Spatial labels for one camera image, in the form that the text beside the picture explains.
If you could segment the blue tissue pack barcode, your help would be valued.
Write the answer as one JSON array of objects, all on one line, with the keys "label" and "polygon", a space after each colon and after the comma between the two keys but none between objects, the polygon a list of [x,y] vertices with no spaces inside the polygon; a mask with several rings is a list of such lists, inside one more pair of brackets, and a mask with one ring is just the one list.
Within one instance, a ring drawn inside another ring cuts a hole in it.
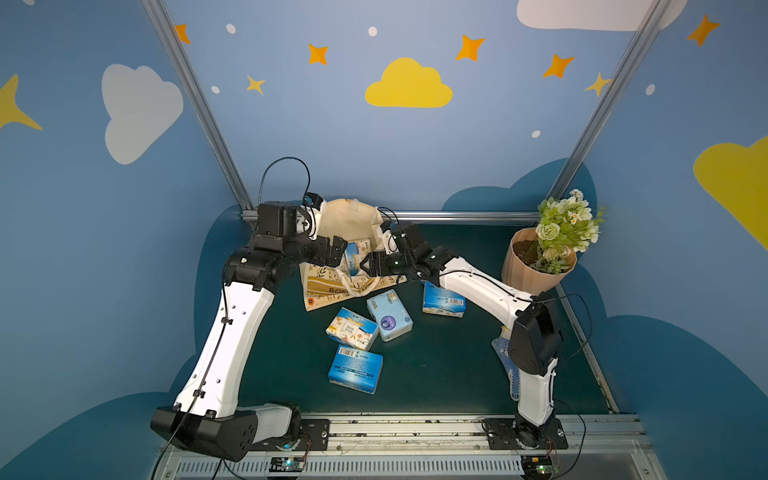
[{"label": "blue tissue pack barcode", "polygon": [[462,318],[467,308],[466,299],[445,288],[423,281],[422,312],[425,314]]}]

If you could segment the beige canvas tote bag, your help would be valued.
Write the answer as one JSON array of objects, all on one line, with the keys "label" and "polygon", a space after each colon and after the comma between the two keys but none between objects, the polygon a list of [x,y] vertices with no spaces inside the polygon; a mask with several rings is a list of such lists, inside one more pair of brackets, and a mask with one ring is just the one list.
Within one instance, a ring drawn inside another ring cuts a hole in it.
[{"label": "beige canvas tote bag", "polygon": [[374,291],[406,281],[400,276],[371,276],[360,266],[370,253],[392,253],[396,249],[388,230],[399,223],[394,211],[358,200],[337,199],[321,203],[316,232],[347,242],[337,267],[300,265],[304,307],[318,310],[342,301],[365,297]]}]

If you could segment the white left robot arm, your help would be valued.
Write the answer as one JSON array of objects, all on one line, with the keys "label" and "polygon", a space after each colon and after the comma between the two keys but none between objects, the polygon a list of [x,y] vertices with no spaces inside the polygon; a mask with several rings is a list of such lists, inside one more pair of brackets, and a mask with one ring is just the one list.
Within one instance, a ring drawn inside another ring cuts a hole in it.
[{"label": "white left robot arm", "polygon": [[201,355],[174,403],[158,408],[151,429],[167,445],[240,461],[253,445],[300,441],[300,411],[267,403],[238,407],[245,364],[280,284],[302,263],[337,267],[347,243],[319,233],[323,200],[308,194],[298,204],[270,202],[257,209],[247,246],[236,250],[221,274],[221,298]]}]

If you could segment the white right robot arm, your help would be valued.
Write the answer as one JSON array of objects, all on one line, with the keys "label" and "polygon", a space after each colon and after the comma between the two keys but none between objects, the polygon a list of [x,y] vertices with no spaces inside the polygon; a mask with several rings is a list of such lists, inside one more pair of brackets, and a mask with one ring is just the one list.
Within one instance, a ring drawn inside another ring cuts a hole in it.
[{"label": "white right robot arm", "polygon": [[382,246],[361,261],[366,274],[428,281],[463,296],[510,330],[507,354],[520,371],[515,438],[528,449],[555,444],[561,424],[554,380],[563,335],[545,302],[486,275],[442,246],[430,245],[411,222],[385,221],[374,234]]}]

